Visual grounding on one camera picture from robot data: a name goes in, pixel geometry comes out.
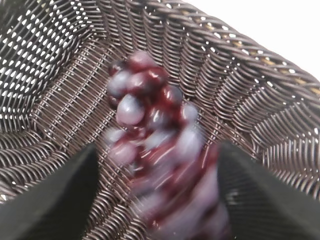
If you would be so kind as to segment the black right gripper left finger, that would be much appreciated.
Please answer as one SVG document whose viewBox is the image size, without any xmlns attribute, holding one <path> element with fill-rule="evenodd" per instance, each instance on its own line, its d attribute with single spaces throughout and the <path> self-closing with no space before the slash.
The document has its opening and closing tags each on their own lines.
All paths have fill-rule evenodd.
<svg viewBox="0 0 320 240">
<path fill-rule="evenodd" d="M 0 207 L 2 240 L 80 240 L 98 189 L 96 145 Z"/>
</svg>

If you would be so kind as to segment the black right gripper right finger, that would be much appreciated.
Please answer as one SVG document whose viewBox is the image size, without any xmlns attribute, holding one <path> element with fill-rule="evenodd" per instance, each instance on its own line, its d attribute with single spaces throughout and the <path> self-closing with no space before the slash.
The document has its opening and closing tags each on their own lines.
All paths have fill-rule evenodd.
<svg viewBox="0 0 320 240">
<path fill-rule="evenodd" d="M 231 142 L 218 144 L 217 176 L 237 240 L 320 238 L 320 203 L 276 179 Z"/>
</svg>

